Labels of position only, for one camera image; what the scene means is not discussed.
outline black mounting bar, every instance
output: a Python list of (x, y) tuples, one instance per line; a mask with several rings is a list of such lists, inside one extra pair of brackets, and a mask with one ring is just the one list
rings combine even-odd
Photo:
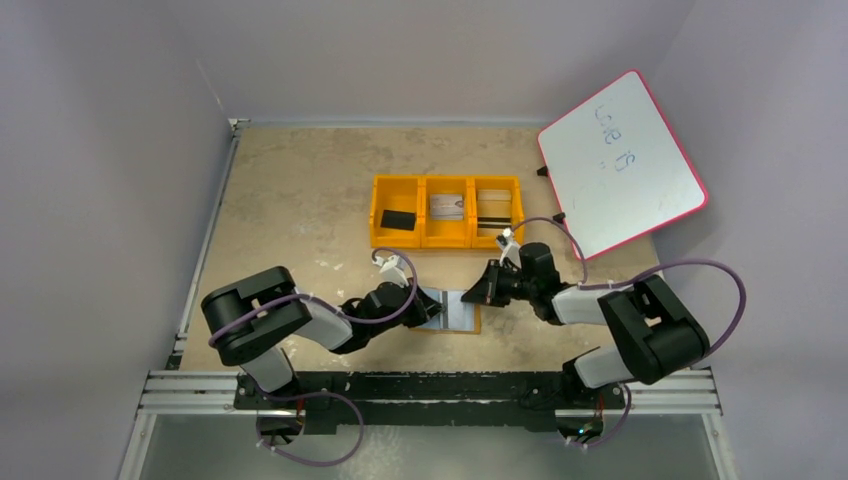
[[(326, 389), (349, 398), (368, 425), (506, 425), (531, 432), (572, 434), (571, 427), (563, 431), (564, 426), (576, 429), (591, 417), (558, 418), (557, 410), (594, 410), (600, 395), (605, 408), (624, 407), (622, 394), (614, 393), (613, 385), (591, 395), (567, 397), (561, 372), (298, 372), (298, 379), (299, 392)], [(297, 408), (297, 402), (267, 400), (245, 375), (238, 377), (238, 386), (233, 401), (236, 409)], [(338, 425), (357, 423), (347, 405), (329, 397), (306, 400), (303, 408), (307, 412), (305, 434), (333, 434)]]

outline gray wall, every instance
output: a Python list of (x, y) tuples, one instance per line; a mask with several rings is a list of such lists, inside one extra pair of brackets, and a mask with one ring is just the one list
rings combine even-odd
[[(657, 249), (726, 261), (749, 288), (712, 360), (744, 478), (848, 478), (846, 25), (839, 0), (701, 0), (652, 82), (712, 193)], [(669, 278), (715, 338), (730, 282)]]
[(169, 15), (0, 4), (3, 478), (114, 478), (173, 344), (228, 124)]
[(694, 0), (168, 0), (230, 117), (556, 118), (656, 70)]

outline wooden table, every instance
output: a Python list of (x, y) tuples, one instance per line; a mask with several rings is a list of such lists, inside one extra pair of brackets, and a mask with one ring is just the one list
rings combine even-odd
[[(376, 174), (516, 175), (525, 215), (558, 212), (534, 128), (248, 128), (242, 136), (199, 282), (210, 291), (271, 266), (299, 288), (341, 303), (375, 288), (368, 209)], [(551, 225), (526, 227), (525, 242), (551, 246), (563, 280), (580, 264)], [(411, 252), (422, 285), (467, 289), (498, 251)], [(650, 237), (592, 260), (590, 281), (623, 280), (657, 263)], [(611, 341), (604, 327), (555, 327), (526, 302), (483, 308), (480, 335), (430, 334), (399, 327), (349, 355), (298, 337), (283, 341), (298, 370), (558, 370), (564, 361)], [(194, 309), (182, 370), (226, 370)]]

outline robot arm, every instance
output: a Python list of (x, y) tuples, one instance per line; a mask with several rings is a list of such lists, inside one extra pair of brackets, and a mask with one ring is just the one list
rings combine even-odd
[[(378, 266), (385, 281), (363, 298), (346, 301), (339, 307), (341, 312), (375, 319), (403, 306), (412, 288), (403, 274), (403, 261), (392, 256)], [(274, 267), (215, 290), (203, 299), (201, 309), (214, 334), (259, 305), (294, 293), (299, 292), (289, 271)], [(224, 365), (241, 367), (265, 392), (286, 395), (297, 393), (297, 379), (285, 352), (276, 345), (289, 335), (308, 338), (333, 353), (345, 354), (364, 348), (371, 338), (392, 327), (417, 327), (441, 310), (442, 305), (420, 288), (416, 288), (413, 302), (395, 319), (378, 324), (351, 323), (311, 302), (294, 300), (232, 328), (214, 342), (214, 347)]]
[[(494, 307), (527, 300), (536, 316), (552, 325), (608, 326), (614, 345), (563, 364), (570, 393), (631, 379), (652, 384), (706, 355), (706, 333), (659, 276), (625, 289), (581, 289), (560, 281), (547, 245), (519, 246), (511, 233), (507, 229), (498, 237), (501, 258), (489, 261), (462, 300)], [(649, 326), (646, 320), (654, 318), (659, 322)]]

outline whiteboard stand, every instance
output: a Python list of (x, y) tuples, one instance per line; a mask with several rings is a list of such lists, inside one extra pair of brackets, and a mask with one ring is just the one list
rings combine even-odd
[(587, 259), (695, 212), (709, 198), (637, 70), (547, 126), (539, 147)]

